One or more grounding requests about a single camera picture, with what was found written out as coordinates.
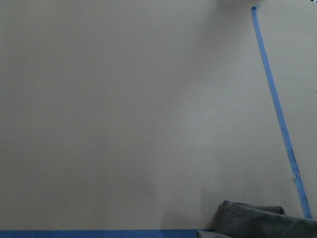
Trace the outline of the brown t-shirt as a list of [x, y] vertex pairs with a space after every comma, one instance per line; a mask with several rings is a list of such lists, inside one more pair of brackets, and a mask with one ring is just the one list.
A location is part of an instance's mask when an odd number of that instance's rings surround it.
[[281, 206], [256, 206], [225, 200], [215, 216], [213, 232], [198, 238], [315, 238], [317, 222], [285, 214]]

